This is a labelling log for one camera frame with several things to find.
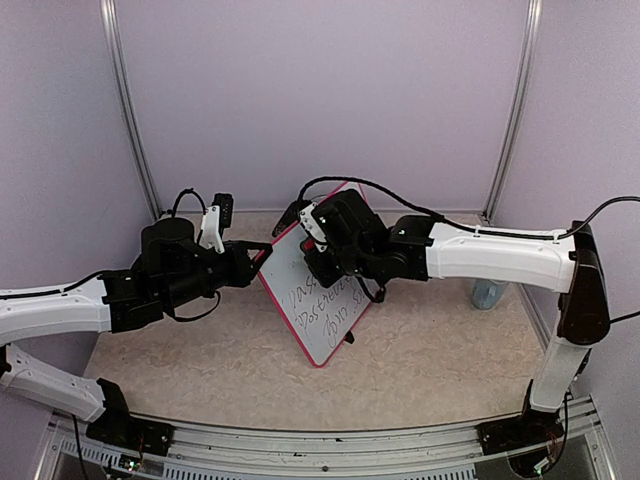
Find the pink framed whiteboard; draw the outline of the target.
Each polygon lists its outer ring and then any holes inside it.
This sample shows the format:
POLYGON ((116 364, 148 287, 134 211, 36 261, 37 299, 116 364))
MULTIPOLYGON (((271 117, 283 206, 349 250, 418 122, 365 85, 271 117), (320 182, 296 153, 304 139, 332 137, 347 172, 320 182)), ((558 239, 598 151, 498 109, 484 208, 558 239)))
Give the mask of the pink framed whiteboard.
POLYGON ((297 221, 289 225, 273 240, 258 277, 311 365, 322 368, 371 302, 351 276, 322 287, 304 261, 306 240, 297 221))

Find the red whiteboard eraser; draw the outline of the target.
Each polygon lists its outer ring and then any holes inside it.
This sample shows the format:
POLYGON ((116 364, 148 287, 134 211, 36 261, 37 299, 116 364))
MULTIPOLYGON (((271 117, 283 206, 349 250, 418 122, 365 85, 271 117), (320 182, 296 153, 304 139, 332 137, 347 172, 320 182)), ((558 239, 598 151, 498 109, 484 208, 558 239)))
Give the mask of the red whiteboard eraser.
POLYGON ((304 254, 310 254, 312 252, 322 253, 321 246, 318 246, 312 239, 307 238, 300 243, 300 249, 304 254))

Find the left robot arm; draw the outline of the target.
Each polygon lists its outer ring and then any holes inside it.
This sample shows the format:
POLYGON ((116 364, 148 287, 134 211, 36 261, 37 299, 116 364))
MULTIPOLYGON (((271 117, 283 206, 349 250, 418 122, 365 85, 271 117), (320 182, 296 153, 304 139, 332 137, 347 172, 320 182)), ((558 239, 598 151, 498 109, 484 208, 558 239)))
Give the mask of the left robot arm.
POLYGON ((1 388, 71 414, 121 445, 140 434, 120 387, 46 364, 18 341, 73 332, 121 333, 142 329, 200 298, 220 299, 223 287, 251 284, 272 252, 269 243, 225 241, 226 222, 197 235, 185 218, 164 218, 141 232, 141 252, 129 269, 103 270, 69 286, 1 295, 1 388))

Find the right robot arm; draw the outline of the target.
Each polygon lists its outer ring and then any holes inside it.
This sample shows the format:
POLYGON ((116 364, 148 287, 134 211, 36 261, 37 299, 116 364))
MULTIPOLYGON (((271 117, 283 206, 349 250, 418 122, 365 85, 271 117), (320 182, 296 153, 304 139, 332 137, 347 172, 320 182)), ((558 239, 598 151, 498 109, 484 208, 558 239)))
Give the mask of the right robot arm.
POLYGON ((484 229, 434 214, 405 215, 386 226, 361 194, 348 189, 299 213, 308 235, 304 259, 316 280, 330 287, 343 277, 372 281, 384 297, 395 279, 468 278, 545 288, 559 296, 555 334, 532 380, 528 407, 511 433, 535 442, 551 424, 591 348, 610 331, 604 274, 588 226, 542 232, 484 229))

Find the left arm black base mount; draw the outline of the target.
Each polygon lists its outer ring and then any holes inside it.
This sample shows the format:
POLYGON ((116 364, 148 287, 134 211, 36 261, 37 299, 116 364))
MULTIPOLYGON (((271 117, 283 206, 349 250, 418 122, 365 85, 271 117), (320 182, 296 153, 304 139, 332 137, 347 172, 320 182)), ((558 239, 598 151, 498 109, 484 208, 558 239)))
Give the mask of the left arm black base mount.
POLYGON ((99 378, 104 411, 88 423, 85 435, 102 443, 166 457, 174 427, 168 423, 132 416, 124 394, 114 382, 99 378))

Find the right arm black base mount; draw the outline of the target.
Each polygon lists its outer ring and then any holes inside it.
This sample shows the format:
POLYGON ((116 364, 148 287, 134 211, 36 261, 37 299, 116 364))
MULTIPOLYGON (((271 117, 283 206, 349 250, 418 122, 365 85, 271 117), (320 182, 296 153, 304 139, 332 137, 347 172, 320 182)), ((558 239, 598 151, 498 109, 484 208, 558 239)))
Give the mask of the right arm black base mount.
POLYGON ((560 438, 565 428, 559 411, 535 410, 528 399, 522 411, 511 417, 480 423, 476 427, 484 455, 517 450, 560 438))

